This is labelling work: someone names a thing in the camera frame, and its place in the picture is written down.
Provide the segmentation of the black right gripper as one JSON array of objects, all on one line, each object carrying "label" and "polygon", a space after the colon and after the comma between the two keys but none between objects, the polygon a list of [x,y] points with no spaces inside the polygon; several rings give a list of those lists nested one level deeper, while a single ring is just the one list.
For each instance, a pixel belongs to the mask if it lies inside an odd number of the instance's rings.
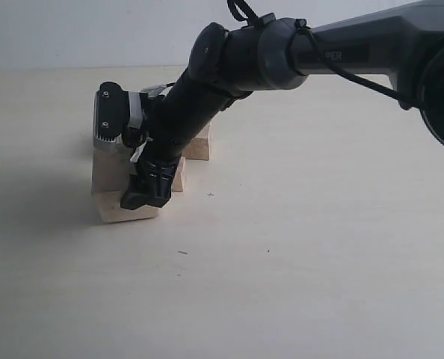
[{"label": "black right gripper", "polygon": [[165,206],[171,199],[178,161],[160,162],[144,156],[140,149],[134,150],[130,162],[135,174],[130,175],[130,190],[123,193],[120,207],[136,210],[142,206]]}]

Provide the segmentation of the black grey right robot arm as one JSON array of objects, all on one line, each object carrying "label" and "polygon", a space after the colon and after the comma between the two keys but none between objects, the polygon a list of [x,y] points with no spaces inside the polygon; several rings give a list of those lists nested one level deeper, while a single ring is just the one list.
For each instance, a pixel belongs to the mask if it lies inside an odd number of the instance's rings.
[{"label": "black grey right robot arm", "polygon": [[166,95],[143,105],[145,144],[120,205],[163,207],[183,150],[234,102],[262,90],[293,90],[311,75],[336,74],[416,108],[444,146],[444,1],[416,1],[312,28],[305,19],[257,16],[231,1],[243,22],[212,23]]}]

